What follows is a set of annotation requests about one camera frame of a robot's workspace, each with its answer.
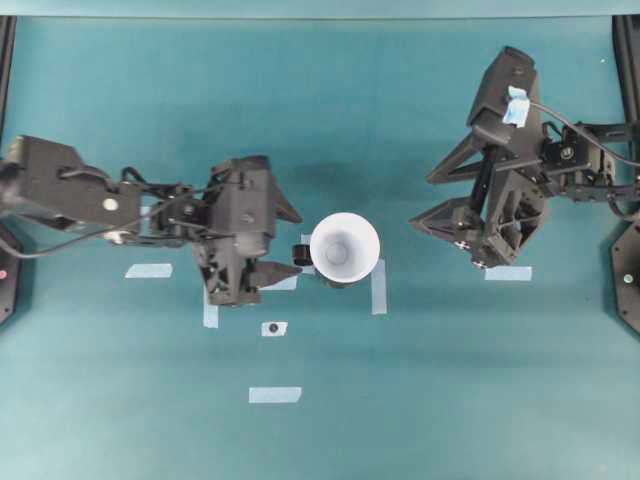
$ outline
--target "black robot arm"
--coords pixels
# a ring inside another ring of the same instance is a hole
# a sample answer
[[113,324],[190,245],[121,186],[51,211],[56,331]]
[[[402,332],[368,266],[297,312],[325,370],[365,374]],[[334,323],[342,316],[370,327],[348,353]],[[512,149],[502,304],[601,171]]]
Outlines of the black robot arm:
[[[509,87],[524,90],[531,108],[522,128],[503,121]],[[564,123],[542,123],[540,111]],[[541,105],[538,73],[525,53],[505,47],[484,74],[467,119],[471,132],[427,176],[432,184],[473,180],[468,197],[454,198],[410,223],[471,254],[479,268],[513,263],[548,217],[548,199],[608,202],[624,220],[618,201],[640,199],[640,183],[615,185],[615,163],[623,159],[609,142],[640,138],[636,124],[574,125]],[[479,154],[476,163],[463,165]]]
[[[143,196],[156,200],[145,214]],[[215,166],[207,186],[197,190],[181,183],[148,183],[132,167],[114,182],[85,165],[70,146],[21,136],[0,164],[0,213],[80,235],[33,253],[21,252],[0,235],[0,249],[18,259],[45,256],[92,237],[122,246],[189,243],[209,302],[216,305],[259,303],[259,288],[301,270],[259,260],[276,236],[276,219],[302,221],[278,188],[265,156]],[[149,232],[143,234],[146,218]]]

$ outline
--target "teal mat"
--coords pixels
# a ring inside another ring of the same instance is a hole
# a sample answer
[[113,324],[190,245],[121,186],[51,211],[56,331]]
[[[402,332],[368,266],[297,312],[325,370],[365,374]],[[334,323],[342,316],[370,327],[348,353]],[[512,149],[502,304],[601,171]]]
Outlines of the teal mat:
[[[518,262],[531,282],[485,282],[407,224],[470,191],[424,176],[505,44],[536,59],[545,103],[622,120],[610,25],[21,18],[3,152],[26,133],[112,175],[195,185],[268,154],[305,219],[279,225],[269,258],[330,213],[362,214],[389,314],[371,315],[366,282],[303,276],[211,330],[187,248],[93,241],[31,263],[0,331],[0,478],[637,479],[640,342],[615,316],[607,207],[553,200]],[[125,280],[142,262],[173,276]],[[287,335],[262,338],[263,321]],[[252,386],[303,393],[252,405]]]
[[427,19],[622,15],[633,0],[3,0],[2,15],[54,17]]

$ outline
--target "metal bracket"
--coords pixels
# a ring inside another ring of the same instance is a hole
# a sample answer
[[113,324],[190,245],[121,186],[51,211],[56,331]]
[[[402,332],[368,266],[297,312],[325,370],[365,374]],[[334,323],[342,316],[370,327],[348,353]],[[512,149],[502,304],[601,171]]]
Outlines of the metal bracket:
[[11,74],[11,57],[13,42],[16,36],[16,17],[0,17],[0,140],[4,127],[4,114],[7,106],[7,92],[9,91],[9,76]]
[[[0,237],[13,248],[22,250],[22,245],[1,223]],[[0,251],[0,325],[6,322],[15,311],[20,263],[19,259]]]
[[640,333],[640,222],[632,224],[611,247],[618,315]]
[[[640,15],[613,17],[613,50],[618,66],[622,104],[627,122],[640,120]],[[640,157],[638,142],[630,144],[632,158]]]

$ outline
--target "painter's tape strip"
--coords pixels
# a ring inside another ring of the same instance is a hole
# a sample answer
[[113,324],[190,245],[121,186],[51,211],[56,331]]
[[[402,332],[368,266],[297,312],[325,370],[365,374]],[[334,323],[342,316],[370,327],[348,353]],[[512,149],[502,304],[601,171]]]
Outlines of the painter's tape strip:
[[507,105],[507,112],[502,117],[502,123],[514,124],[516,127],[522,128],[527,123],[531,101],[525,90],[511,85],[509,85],[509,97],[511,100]]
[[218,306],[209,303],[209,293],[207,287],[203,289],[203,316],[202,325],[205,328],[218,328]]
[[371,272],[371,314],[387,313],[387,272],[381,258]]
[[302,387],[250,387],[249,403],[297,403]]
[[287,334],[287,326],[287,322],[264,322],[260,330],[263,337],[284,337]]
[[269,285],[268,287],[262,287],[260,290],[295,290],[298,286],[298,276],[287,277],[284,280],[280,280],[278,283]]
[[171,278],[172,273],[170,263],[134,263],[124,278]]
[[530,282],[532,277],[532,267],[500,266],[487,268],[484,271],[485,280],[499,280],[503,282]]

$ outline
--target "cable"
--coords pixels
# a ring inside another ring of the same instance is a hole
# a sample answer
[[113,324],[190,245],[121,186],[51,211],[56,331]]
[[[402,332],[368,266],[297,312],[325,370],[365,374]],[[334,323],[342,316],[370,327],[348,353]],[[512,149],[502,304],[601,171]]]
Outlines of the cable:
[[135,220],[131,220],[129,222],[123,223],[121,225],[117,225],[115,227],[112,228],[107,228],[106,230],[99,230],[97,232],[92,232],[92,233],[87,233],[86,235],[82,235],[80,237],[76,237],[73,238],[71,240],[68,240],[66,242],[60,243],[59,245],[53,246],[51,248],[47,248],[44,250],[40,250],[38,252],[32,252],[32,253],[23,253],[19,250],[16,250],[15,248],[13,248],[11,245],[9,245],[7,242],[5,242],[2,238],[0,238],[0,249],[4,250],[6,253],[8,253],[9,255],[22,259],[22,260],[30,260],[30,259],[34,259],[34,258],[41,258],[41,257],[46,257],[48,255],[51,255],[53,253],[57,253],[61,250],[64,250],[68,247],[74,246],[80,242],[83,242],[85,240],[89,240],[91,238],[95,238],[95,237],[100,237],[106,233],[109,232],[117,232],[120,230],[125,230],[129,227],[132,227],[133,225],[136,225],[138,223],[140,223],[142,220],[144,220],[145,218],[149,218],[153,215],[156,215],[160,212],[162,212],[163,210],[169,208],[171,205],[173,205],[174,203],[179,202],[180,200],[183,200],[184,198],[187,198],[189,196],[192,195],[196,195],[198,193],[207,193],[210,192],[211,190],[215,190],[216,188],[219,188],[221,184],[216,184],[214,186],[211,187],[207,187],[207,188],[201,188],[201,189],[197,189],[197,190],[191,190],[189,192],[186,193],[182,193],[180,195],[177,195],[175,197],[173,197],[172,199],[169,199],[165,202],[163,202],[161,205],[157,206],[156,208],[151,209],[149,212],[145,213],[144,215],[140,215],[138,218],[136,218]]
[[578,125],[575,125],[574,123],[571,123],[569,120],[567,120],[565,117],[563,117],[558,112],[552,110],[551,108],[549,108],[549,107],[547,107],[545,105],[542,105],[541,103],[534,102],[533,100],[531,100],[531,105],[536,107],[538,110],[540,110],[542,112],[545,112],[548,115],[551,115],[553,118],[555,118],[559,122],[562,122],[567,128],[570,128],[571,130],[576,132],[578,135],[583,137],[585,140],[587,140],[591,145],[599,148],[603,152],[606,152],[608,155],[613,157],[615,160],[618,160],[620,162],[626,163],[627,165],[631,165],[633,167],[640,167],[640,162],[634,162],[633,160],[629,160],[629,159],[626,159],[626,158],[618,155],[616,152],[611,150],[609,147],[603,145],[598,140],[596,140],[593,137],[593,135],[591,133],[589,133],[586,129],[584,129],[584,128],[578,126]]
[[620,210],[620,207],[618,207],[618,204],[613,199],[613,196],[607,198],[607,203],[609,203],[609,208],[614,213],[614,215],[620,220],[632,223],[640,220],[640,210],[638,210],[636,213],[624,213],[622,210]]
[[550,128],[551,128],[551,130],[556,132],[556,135],[558,135],[558,137],[562,138],[562,132],[560,131],[560,129],[558,128],[558,126],[555,123],[553,123],[553,122],[544,122],[542,124],[542,134],[545,136],[545,138],[551,139],[551,135],[549,135],[549,129]]
[[145,180],[142,174],[133,167],[125,167],[120,172],[120,181],[135,183],[142,188],[146,193],[149,193],[157,198],[166,199],[167,192],[179,184],[177,183],[150,183]]
[[109,177],[106,172],[100,170],[99,168],[84,165],[73,170],[64,170],[58,175],[60,178],[72,178],[77,177],[78,175],[89,175],[91,177],[96,177],[104,181],[104,183],[107,185],[107,190],[109,190],[110,192],[118,191],[116,186],[113,184],[113,181],[111,181],[111,177]]
[[[607,175],[605,177],[605,182],[609,187],[614,186],[613,178],[611,177],[611,175]],[[618,206],[618,202],[616,202],[616,197],[613,193],[607,194],[607,203],[609,204],[609,208],[611,209],[613,214],[616,217],[618,217],[620,220],[623,220],[625,222],[632,222],[632,223],[640,220],[640,209],[637,210],[635,213],[624,213],[622,210],[620,210],[620,207]]]

